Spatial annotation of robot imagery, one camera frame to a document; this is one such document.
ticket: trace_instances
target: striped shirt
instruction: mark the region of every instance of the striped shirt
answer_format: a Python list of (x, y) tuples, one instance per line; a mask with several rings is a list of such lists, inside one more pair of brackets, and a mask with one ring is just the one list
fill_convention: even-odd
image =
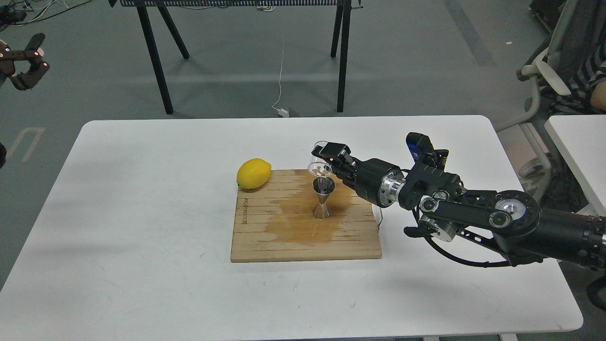
[(605, 114), (590, 104), (591, 94), (596, 86), (606, 81), (606, 42), (598, 46), (585, 63), (568, 80), (570, 96), (556, 97), (549, 105), (548, 115), (592, 115)]

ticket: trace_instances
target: person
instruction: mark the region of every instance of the person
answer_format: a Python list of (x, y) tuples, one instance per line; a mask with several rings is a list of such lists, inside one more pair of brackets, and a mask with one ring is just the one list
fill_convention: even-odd
[[(552, 115), (603, 115), (606, 113), (606, 42), (568, 80), (569, 96), (557, 96), (547, 109)], [(549, 187), (541, 199), (541, 206), (567, 212), (578, 212), (588, 204), (572, 171), (560, 160), (554, 169)]]
[(606, 42), (581, 64), (568, 80), (569, 96), (557, 96), (547, 113), (552, 115), (603, 115), (606, 113)]

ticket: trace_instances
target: black table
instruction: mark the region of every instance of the black table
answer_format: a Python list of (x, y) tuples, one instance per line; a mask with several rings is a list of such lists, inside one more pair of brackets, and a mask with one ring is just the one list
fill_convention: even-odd
[[(108, 0), (110, 5), (113, 7), (118, 0)], [(337, 112), (343, 112), (344, 98), (345, 98), (345, 75), (347, 73), (347, 49), (349, 45), (349, 25), (351, 19), (351, 0), (120, 0), (120, 3), (124, 7), (136, 7), (139, 13), (139, 20), (141, 21), (141, 27), (143, 28), (143, 35), (145, 36), (145, 42), (147, 43), (147, 49), (150, 53), (151, 64), (153, 65), (154, 73), (156, 74), (156, 80), (158, 81), (158, 87), (160, 88), (160, 95), (162, 96), (162, 102), (164, 103), (164, 109), (166, 114), (171, 115), (173, 113), (173, 104), (170, 100), (170, 94), (168, 93), (168, 86), (166, 85), (166, 79), (164, 78), (164, 72), (162, 71), (162, 64), (160, 63), (160, 57), (158, 55), (158, 49), (156, 47), (156, 41), (153, 37), (152, 25), (150, 24), (149, 15), (147, 14), (147, 7), (157, 7), (170, 31), (170, 34), (175, 39), (181, 55), (185, 59), (189, 59), (190, 55), (181, 39), (179, 31), (170, 17), (167, 7), (179, 7), (179, 6), (200, 6), (200, 7), (225, 7), (225, 6), (336, 6), (335, 16), (335, 28), (333, 31), (333, 42), (330, 49), (330, 56), (336, 57), (337, 45), (339, 42), (339, 32), (341, 33), (341, 56), (339, 60), (339, 87), (337, 94)]]

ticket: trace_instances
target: robotic arm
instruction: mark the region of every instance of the robotic arm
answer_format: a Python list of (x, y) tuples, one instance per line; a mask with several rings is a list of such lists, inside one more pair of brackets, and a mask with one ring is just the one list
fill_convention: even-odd
[[(25, 49), (11, 50), (10, 47), (0, 40), (0, 86), (6, 78), (9, 78), (18, 90), (28, 90), (34, 87), (48, 71), (48, 63), (42, 60), (44, 51), (40, 48), (44, 41), (44, 34), (38, 33), (32, 36)], [(30, 68), (27, 72), (17, 74), (16, 61), (28, 61)]]
[[(589, 217), (549, 209), (521, 191), (468, 190), (461, 178), (444, 172), (448, 150), (433, 149), (429, 137), (409, 133), (406, 143), (415, 160), (410, 170), (372, 158), (352, 157), (348, 146), (327, 143), (311, 152), (333, 168), (333, 173), (363, 199), (386, 208), (397, 202), (412, 211), (417, 226), (404, 228), (409, 237), (422, 237), (438, 252), (456, 262), (481, 267), (517, 266), (553, 257), (606, 269), (606, 218)], [(492, 238), (468, 231), (469, 226), (486, 229)], [(449, 254), (432, 238), (452, 241), (456, 236), (498, 252), (503, 262), (471, 262)], [(594, 305), (606, 277), (592, 284)]]

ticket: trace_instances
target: gray floor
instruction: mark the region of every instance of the gray floor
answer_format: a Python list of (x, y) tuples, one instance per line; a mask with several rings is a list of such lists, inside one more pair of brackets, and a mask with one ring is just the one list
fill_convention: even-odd
[[(473, 114), (497, 123), (522, 113), (528, 84), (517, 81), (515, 70), (546, 35), (530, 17), (529, 2), (363, 1), (364, 9), (354, 11), (351, 20), (344, 113), (335, 111), (338, 60), (328, 56), (332, 9), (171, 9), (191, 53), (188, 61), (181, 58), (158, 11), (150, 9), (173, 116), (164, 114), (133, 8), (93, 1), (44, 22), (1, 32), (0, 38), (14, 49), (23, 48), (32, 34), (44, 32), (45, 60), (51, 69), (32, 91), (18, 92), (10, 83), (0, 88), (0, 141), (10, 147), (22, 129), (45, 128), (27, 161), (23, 156), (31, 132), (0, 171), (0, 286), (86, 122), (278, 117), (271, 105), (279, 94), (284, 42), (278, 108), (292, 108), (301, 116)], [(54, 6), (49, 14), (61, 9)], [(363, 127), (352, 129), (364, 132)], [(402, 136), (407, 132), (406, 127), (393, 129)], [(515, 169), (532, 158), (518, 128), (499, 137)], [(606, 314), (584, 296), (584, 287), (598, 274), (577, 266), (562, 269), (585, 325), (569, 333), (519, 334), (519, 340), (603, 340), (600, 324)]]

